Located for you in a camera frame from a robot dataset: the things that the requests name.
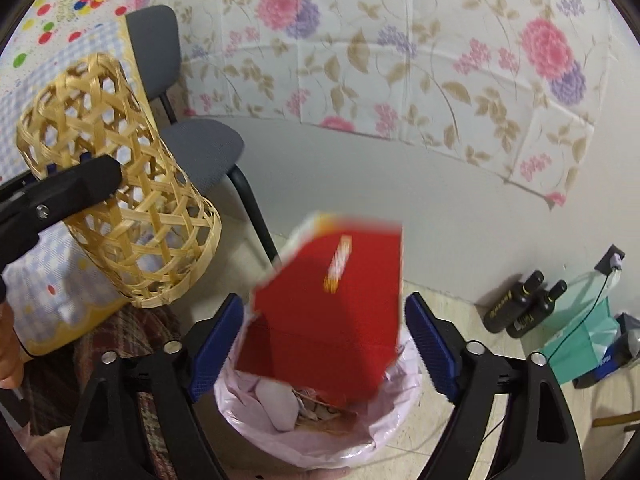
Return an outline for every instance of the power outlet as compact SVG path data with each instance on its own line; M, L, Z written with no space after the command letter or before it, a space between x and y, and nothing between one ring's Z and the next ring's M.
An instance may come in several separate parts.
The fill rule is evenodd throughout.
M605 276L609 276L613 272L610 261L614 254L618 254L620 256L620 260L625 259L625 253L623 253L623 251L621 251L615 245L612 245L606 252L606 254L602 257L602 259L593 268L598 272L604 274Z

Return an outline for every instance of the chair backrest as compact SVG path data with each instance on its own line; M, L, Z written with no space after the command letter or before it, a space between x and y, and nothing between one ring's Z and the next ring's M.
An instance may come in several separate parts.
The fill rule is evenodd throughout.
M127 14L127 28L146 97L152 101L180 75L178 21L171 7L159 5Z

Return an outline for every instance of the chair seat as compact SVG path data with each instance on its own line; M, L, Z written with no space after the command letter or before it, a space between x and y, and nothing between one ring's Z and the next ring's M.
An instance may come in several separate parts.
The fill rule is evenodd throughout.
M213 119L189 119L165 128L160 137L200 193L206 193L236 164L244 141Z

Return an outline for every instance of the blue gripper pad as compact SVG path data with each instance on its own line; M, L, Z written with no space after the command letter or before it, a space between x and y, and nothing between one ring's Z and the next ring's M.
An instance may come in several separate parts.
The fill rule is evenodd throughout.
M192 402L198 402L213 388L240 332L243 319L242 299L229 294L212 319L197 322L184 338L188 348L197 348L191 360L191 383L188 388Z
M457 403L460 388L456 378L460 374L457 356L449 349L437 328L438 320L417 292L409 295L404 303L406 325L431 378L436 391Z

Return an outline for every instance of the plaid pants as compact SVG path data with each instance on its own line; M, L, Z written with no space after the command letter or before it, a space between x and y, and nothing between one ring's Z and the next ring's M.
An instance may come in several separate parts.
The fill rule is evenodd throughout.
M124 306L75 342L25 365L24 395L31 406L31 431L42 435L69 426L96 359L115 350L121 357L146 355L180 337L178 321L168 307ZM138 394L148 448L156 475L175 480L151 394Z

